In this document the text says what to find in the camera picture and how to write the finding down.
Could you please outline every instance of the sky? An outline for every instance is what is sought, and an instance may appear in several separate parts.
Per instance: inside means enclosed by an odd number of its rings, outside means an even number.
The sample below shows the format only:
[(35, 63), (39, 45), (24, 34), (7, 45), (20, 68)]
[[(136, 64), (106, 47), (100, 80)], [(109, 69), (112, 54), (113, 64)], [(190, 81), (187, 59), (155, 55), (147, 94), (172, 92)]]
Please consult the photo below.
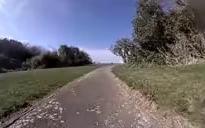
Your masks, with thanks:
[(122, 62), (109, 48), (131, 37), (136, 0), (0, 0), (0, 36), (44, 48), (77, 46), (96, 62)]

